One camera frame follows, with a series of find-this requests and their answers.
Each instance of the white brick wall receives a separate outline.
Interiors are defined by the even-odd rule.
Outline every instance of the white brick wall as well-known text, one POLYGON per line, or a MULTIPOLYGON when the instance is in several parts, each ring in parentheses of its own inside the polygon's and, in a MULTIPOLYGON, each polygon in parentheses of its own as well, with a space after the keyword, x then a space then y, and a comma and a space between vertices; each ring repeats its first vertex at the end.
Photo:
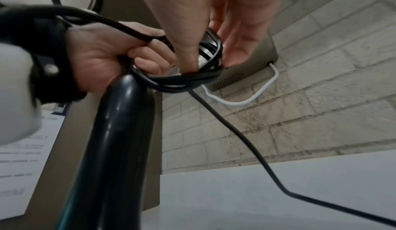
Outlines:
MULTIPOLYGON (((269 162, 396 149, 396 0, 283 0, 276 16, 278 80, 246 107, 200 96, 269 162)), ((215 95, 245 100, 272 75, 215 95)), ((258 164, 186 94, 163 109, 163 173, 258 164)))

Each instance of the power cord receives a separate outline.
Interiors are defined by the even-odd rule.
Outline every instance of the power cord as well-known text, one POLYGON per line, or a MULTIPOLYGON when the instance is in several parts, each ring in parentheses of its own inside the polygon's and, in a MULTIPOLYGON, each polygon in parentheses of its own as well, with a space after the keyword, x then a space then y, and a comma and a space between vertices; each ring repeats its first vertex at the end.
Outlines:
POLYGON ((247 104, 249 104, 250 102, 252 102, 253 100, 255 100, 258 96, 260 96, 272 83, 274 83, 274 81, 279 77, 279 72, 276 69, 276 67, 272 64, 269 63, 269 66, 272 68, 272 70, 274 71, 275 75, 267 82, 265 83, 265 85, 263 87, 260 88, 260 90, 258 90, 253 96, 251 96, 250 98, 248 98, 247 100, 244 101, 239 101, 239 102, 229 102, 226 100, 222 100, 219 97, 217 97, 216 95, 213 95, 211 93, 209 93, 209 91, 207 90, 205 85, 202 85, 203 89, 205 90, 205 93, 208 97, 224 104, 227 106, 234 106, 234 107, 238 107, 238 106, 245 106, 247 104))
MULTIPOLYGON (((59 0, 52 0, 55 4, 60 4, 59 0)), ((103 0, 96 0, 94 4, 95 11, 99 12, 101 9, 101 5, 103 0)), ((159 39, 168 44, 170 48, 172 46, 167 42, 166 37, 154 37, 149 36, 146 34, 142 34, 134 29, 131 29, 128 26, 124 26, 119 22, 116 22, 111 19, 104 18, 100 15, 93 14, 87 11, 80 10, 74 7, 64 7, 60 5, 56 6, 13 6, 13 7, 3 7, 0 9, 0 27, 7 27, 7 24, 13 22, 21 22, 25 19, 35 19, 35 18, 49 18, 53 19, 57 16, 63 17, 65 20, 73 24, 85 24, 87 22, 99 22, 120 31, 125 32, 133 37, 136 37, 143 41, 151 41, 152 39, 159 39)), ((144 75, 135 65, 132 65, 131 72, 135 76, 135 78, 140 79, 144 83, 146 83, 152 89, 161 91, 161 92, 185 92, 188 93, 196 99, 199 103, 201 103, 217 120, 219 120, 224 126, 230 129, 235 135, 243 142, 245 145, 250 149, 250 151, 254 154, 254 156, 259 160, 261 165, 267 171, 271 179, 275 182, 278 188, 287 196, 292 198, 302 200, 314 205, 323 206, 326 208, 334 209, 336 211, 341 211, 344 213, 348 213, 351 215, 355 215, 361 218, 365 218, 371 221, 375 221, 381 224, 389 225, 396 228, 396 221, 388 218, 384 218, 381 216, 377 216, 370 213, 365 213, 359 210, 347 208, 344 206, 336 205, 333 203, 321 201, 318 199, 310 198, 301 194, 297 194, 294 192, 289 191, 285 188, 285 186, 281 183, 278 179, 274 171, 265 161, 265 159, 261 156, 260 152, 254 147, 254 145, 240 132, 238 131, 233 125, 231 125, 227 120, 221 117, 207 102, 205 102, 201 97, 199 97, 193 89, 205 84, 214 81, 223 71, 221 67, 220 58, 222 55, 222 43, 220 39, 217 37, 216 34, 211 32, 210 30, 207 31, 207 34, 214 40, 215 45, 211 43, 201 42, 200 45, 207 49, 213 56, 206 54, 203 50, 200 50, 199 53, 202 55, 206 60, 207 63, 203 65, 197 73, 193 74, 183 74, 183 75, 176 75, 176 76, 153 76, 153 75, 144 75)), ((275 76, 279 74, 278 71, 273 67, 275 71, 275 76)))

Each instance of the paper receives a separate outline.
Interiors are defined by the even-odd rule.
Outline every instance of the paper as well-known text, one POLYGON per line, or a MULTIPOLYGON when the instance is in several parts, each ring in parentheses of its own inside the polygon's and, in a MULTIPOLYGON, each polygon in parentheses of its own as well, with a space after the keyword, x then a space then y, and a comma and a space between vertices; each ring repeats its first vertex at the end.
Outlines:
POLYGON ((38 132, 0 146, 0 220, 25 213, 67 108, 65 103, 43 107, 38 132))

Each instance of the white cord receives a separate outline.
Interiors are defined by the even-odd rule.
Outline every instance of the white cord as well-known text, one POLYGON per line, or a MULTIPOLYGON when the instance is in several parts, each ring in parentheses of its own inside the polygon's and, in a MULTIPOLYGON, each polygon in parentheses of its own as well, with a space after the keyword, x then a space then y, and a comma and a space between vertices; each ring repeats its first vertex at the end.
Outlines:
POLYGON ((255 100, 260 94, 262 94, 279 76, 279 72, 276 69, 276 67, 273 66, 272 63, 269 64, 269 66, 272 68, 272 70, 275 72, 275 75, 272 77, 272 79, 270 79, 262 88, 260 88, 260 90, 257 91, 257 93, 255 93, 253 96, 251 96, 250 98, 248 98, 245 101, 240 101, 240 102, 229 102, 226 100, 222 100, 217 96, 214 96, 213 94, 210 94, 206 88, 206 86, 202 85, 203 89, 205 90, 205 93, 207 96, 211 97, 214 100, 217 100, 220 103, 223 103, 224 105, 227 106, 244 106, 249 104, 250 102, 252 102, 253 100, 255 100))

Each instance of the ventilation grille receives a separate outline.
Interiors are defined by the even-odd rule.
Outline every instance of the ventilation grille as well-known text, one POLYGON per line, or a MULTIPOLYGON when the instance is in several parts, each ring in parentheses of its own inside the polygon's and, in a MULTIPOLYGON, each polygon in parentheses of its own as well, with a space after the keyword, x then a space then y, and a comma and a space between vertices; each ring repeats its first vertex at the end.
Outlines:
POLYGON ((235 82, 238 82, 240 79, 243 78, 244 74, 235 74, 229 78, 226 78, 218 83, 213 84, 213 89, 219 90, 222 89, 228 85, 234 84, 235 82))

